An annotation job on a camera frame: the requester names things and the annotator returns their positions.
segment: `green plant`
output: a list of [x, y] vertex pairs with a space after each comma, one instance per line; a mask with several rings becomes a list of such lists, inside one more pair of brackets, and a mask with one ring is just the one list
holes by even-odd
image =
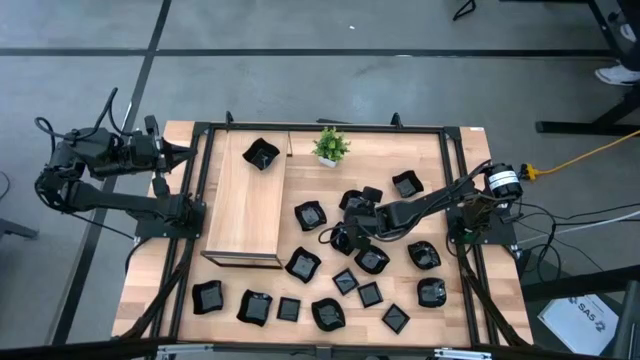
[[336, 134], [336, 128], [324, 128], [320, 133], [320, 140], [313, 140], [316, 144], [315, 150], [312, 152], [320, 157], [331, 161], [340, 161], [345, 153], [349, 152], [347, 148], [351, 145], [350, 141], [344, 140], [344, 134]]

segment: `white paper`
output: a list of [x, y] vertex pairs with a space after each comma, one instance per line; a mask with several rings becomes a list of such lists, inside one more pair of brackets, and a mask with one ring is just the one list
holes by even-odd
[[552, 300], [538, 319], [571, 351], [600, 355], [616, 332], [616, 315], [596, 295]]

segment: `white pot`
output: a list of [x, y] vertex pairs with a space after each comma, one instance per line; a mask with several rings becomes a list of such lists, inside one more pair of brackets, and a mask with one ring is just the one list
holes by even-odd
[[334, 168], [334, 167], [336, 167], [336, 165], [338, 165], [338, 162], [331, 161], [331, 160], [329, 160], [327, 158], [323, 158], [323, 157], [320, 157], [320, 156], [318, 156], [318, 161], [320, 161], [320, 163], [322, 163], [323, 165], [328, 166], [330, 168]]

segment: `black bowl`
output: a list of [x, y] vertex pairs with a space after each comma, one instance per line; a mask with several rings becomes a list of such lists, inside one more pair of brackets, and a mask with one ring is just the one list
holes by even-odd
[[400, 331], [407, 325], [409, 319], [411, 319], [409, 315], [402, 311], [396, 304], [391, 305], [382, 317], [382, 321], [396, 334], [400, 334]]
[[196, 315], [221, 310], [224, 305], [220, 280], [193, 285], [191, 296], [193, 297], [193, 313]]
[[247, 290], [242, 295], [240, 311], [236, 318], [242, 322], [264, 326], [269, 317], [269, 307], [273, 299], [268, 294]]
[[333, 331], [347, 325], [347, 320], [340, 304], [331, 298], [312, 303], [311, 313], [316, 325], [322, 331]]
[[297, 277], [306, 284], [313, 278], [320, 264], [322, 264], [322, 260], [320, 260], [319, 257], [300, 246], [291, 255], [291, 259], [287, 263], [287, 266], [285, 266], [285, 269], [289, 274]]
[[298, 312], [300, 311], [300, 300], [287, 297], [280, 298], [278, 306], [278, 316], [280, 320], [298, 322]]
[[[334, 227], [338, 227], [344, 225], [342, 221], [338, 222]], [[340, 251], [341, 253], [349, 256], [353, 252], [353, 245], [349, 241], [349, 237], [347, 236], [346, 228], [333, 229], [331, 231], [330, 239], [334, 239], [331, 241], [331, 247]]]
[[317, 201], [307, 201], [293, 208], [293, 211], [296, 214], [296, 219], [298, 219], [302, 231], [310, 231], [327, 223], [327, 216]]
[[349, 291], [355, 289], [356, 287], [358, 287], [358, 285], [360, 285], [356, 277], [349, 269], [346, 269], [338, 275], [334, 276], [333, 282], [336, 284], [336, 286], [338, 287], [338, 291], [340, 291], [340, 294], [342, 295], [346, 295]]
[[378, 284], [375, 281], [368, 283], [367, 285], [360, 286], [358, 288], [358, 294], [360, 295], [362, 306], [365, 308], [375, 304], [380, 304], [383, 301], [382, 294], [380, 293]]
[[369, 274], [380, 274], [385, 266], [391, 261], [389, 256], [382, 249], [369, 245], [365, 250], [360, 250], [355, 258], [356, 264]]
[[440, 266], [440, 255], [427, 241], [418, 241], [407, 246], [409, 250], [409, 257], [413, 263], [422, 270], [433, 269], [436, 266]]
[[249, 150], [242, 154], [242, 157], [262, 171], [271, 165], [278, 154], [280, 150], [277, 147], [259, 138], [251, 144]]
[[358, 207], [364, 200], [361, 198], [362, 191], [358, 190], [348, 190], [342, 195], [342, 200], [340, 200], [340, 209], [345, 210], [348, 207]]
[[418, 282], [418, 304], [423, 307], [436, 308], [447, 302], [447, 291], [444, 280], [426, 278]]
[[400, 196], [403, 198], [407, 198], [424, 191], [424, 186], [422, 186], [420, 179], [418, 179], [416, 172], [413, 170], [405, 171], [400, 175], [392, 177], [391, 180], [400, 193]]

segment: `floor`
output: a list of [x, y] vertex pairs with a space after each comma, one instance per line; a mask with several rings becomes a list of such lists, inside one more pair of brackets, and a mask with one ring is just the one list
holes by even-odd
[[[584, 4], [486, 0], [452, 23], [462, 2], [173, 0], [159, 48], [607, 48]], [[3, 0], [0, 55], [15, 47], [147, 49], [161, 3]], [[605, 15], [615, 8], [615, 0], [598, 4]], [[49, 145], [32, 119], [45, 116], [60, 131], [90, 126], [114, 86], [115, 115], [123, 119], [142, 63], [141, 56], [0, 56], [0, 170], [11, 179], [0, 217], [40, 230], [36, 241], [6, 236], [0, 244], [0, 348], [47, 341], [85, 229], [34, 195]], [[533, 127], [538, 120], [587, 122], [613, 106], [625, 89], [593, 76], [611, 64], [566, 57], [156, 57], [136, 125], [147, 114], [161, 126], [168, 119], [222, 120], [226, 110], [236, 121], [386, 124], [399, 112], [405, 124], [483, 126], [494, 160], [549, 168], [613, 140], [540, 135]], [[625, 121], [638, 120], [632, 114]], [[525, 200], [560, 215], [637, 201], [630, 194], [640, 178], [639, 157], [637, 140], [627, 141], [527, 184]], [[145, 194], [148, 181], [147, 175], [121, 177], [116, 191]], [[544, 219], [528, 223], [549, 227]], [[106, 224], [133, 233], [126, 215], [110, 212]], [[617, 268], [637, 263], [635, 226], [561, 239], [601, 267]], [[517, 231], [520, 240], [535, 235]], [[70, 342], [109, 337], [130, 249], [127, 239], [103, 231]], [[580, 253], [558, 250], [567, 273], [595, 270]]]

